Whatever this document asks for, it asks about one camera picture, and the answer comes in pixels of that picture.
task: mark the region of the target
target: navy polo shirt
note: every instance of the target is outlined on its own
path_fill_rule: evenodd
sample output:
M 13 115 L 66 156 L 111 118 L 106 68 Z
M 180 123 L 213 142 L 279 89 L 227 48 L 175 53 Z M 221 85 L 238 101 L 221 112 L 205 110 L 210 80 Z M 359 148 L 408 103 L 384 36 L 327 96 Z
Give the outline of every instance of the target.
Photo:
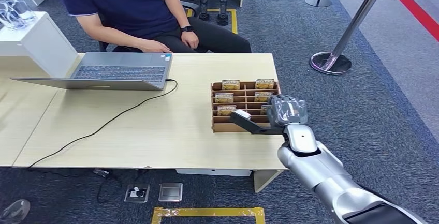
M 177 29 L 165 0 L 63 0 L 72 16 L 100 13 L 109 26 L 139 38 Z

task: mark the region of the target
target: yellow floor tape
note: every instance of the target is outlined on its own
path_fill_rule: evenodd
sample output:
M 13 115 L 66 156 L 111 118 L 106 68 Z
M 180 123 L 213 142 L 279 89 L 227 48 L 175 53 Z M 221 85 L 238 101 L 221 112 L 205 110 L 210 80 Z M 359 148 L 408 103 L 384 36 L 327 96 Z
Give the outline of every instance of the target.
M 209 8 L 207 11 L 211 12 L 219 12 L 219 9 L 217 8 Z M 227 12 L 230 12 L 231 19 L 232 19 L 232 32 L 235 34 L 238 34 L 238 19 L 236 15 L 236 9 L 227 9 Z M 191 17 L 193 14 L 192 9 L 187 10 L 187 16 Z
M 265 224 L 265 213 L 261 207 L 254 208 L 174 208 L 156 207 L 151 224 L 161 224 L 163 217 L 202 216 L 254 216 L 256 224 Z

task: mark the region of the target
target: laptop keyboard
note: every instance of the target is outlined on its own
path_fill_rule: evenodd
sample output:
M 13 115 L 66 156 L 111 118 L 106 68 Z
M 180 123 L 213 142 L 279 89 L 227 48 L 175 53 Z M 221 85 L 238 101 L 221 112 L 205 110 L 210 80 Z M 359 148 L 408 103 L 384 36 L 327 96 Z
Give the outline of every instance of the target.
M 144 80 L 159 83 L 164 66 L 81 66 L 75 79 Z

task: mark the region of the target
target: laptop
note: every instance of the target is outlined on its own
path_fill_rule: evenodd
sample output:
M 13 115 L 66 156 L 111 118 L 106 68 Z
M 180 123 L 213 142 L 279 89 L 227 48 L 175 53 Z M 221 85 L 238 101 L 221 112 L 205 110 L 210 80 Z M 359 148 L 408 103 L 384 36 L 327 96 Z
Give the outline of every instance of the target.
M 70 78 L 11 78 L 65 89 L 162 91 L 172 54 L 88 52 Z

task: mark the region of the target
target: man's arm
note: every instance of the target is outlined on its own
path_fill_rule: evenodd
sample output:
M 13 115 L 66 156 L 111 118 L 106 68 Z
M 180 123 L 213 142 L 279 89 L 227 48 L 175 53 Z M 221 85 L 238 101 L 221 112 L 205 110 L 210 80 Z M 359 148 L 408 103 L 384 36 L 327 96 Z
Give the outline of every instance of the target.
M 171 11 L 171 13 L 177 19 L 180 27 L 190 26 L 186 12 L 184 11 L 180 0 L 165 0 L 165 2 L 169 8 L 169 11 Z M 181 40 L 192 49 L 198 47 L 198 37 L 194 34 L 194 32 L 183 32 L 181 35 Z
M 117 29 L 102 26 L 98 14 L 76 16 L 76 19 L 84 31 L 93 39 L 118 46 L 135 47 L 143 52 L 171 52 L 167 46 L 155 40 L 137 38 Z

